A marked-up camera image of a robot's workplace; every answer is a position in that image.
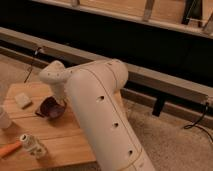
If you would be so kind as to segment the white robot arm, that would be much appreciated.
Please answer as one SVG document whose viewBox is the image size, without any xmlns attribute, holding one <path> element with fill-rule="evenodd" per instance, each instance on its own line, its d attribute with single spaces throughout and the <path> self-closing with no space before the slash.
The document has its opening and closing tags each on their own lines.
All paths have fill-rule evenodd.
<svg viewBox="0 0 213 171">
<path fill-rule="evenodd" d="M 58 100 L 68 99 L 102 171 L 156 171 L 115 100 L 128 69 L 118 59 L 67 68 L 54 61 L 39 78 Z"/>
</svg>

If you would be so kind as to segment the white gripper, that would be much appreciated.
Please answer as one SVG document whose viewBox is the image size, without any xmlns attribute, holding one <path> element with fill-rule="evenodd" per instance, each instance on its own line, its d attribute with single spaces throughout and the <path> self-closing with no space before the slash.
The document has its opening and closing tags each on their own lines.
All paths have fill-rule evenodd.
<svg viewBox="0 0 213 171">
<path fill-rule="evenodd" d="M 65 89 L 63 83 L 51 84 L 50 88 L 52 90 L 53 96 L 57 101 L 62 101 L 66 99 Z"/>
</svg>

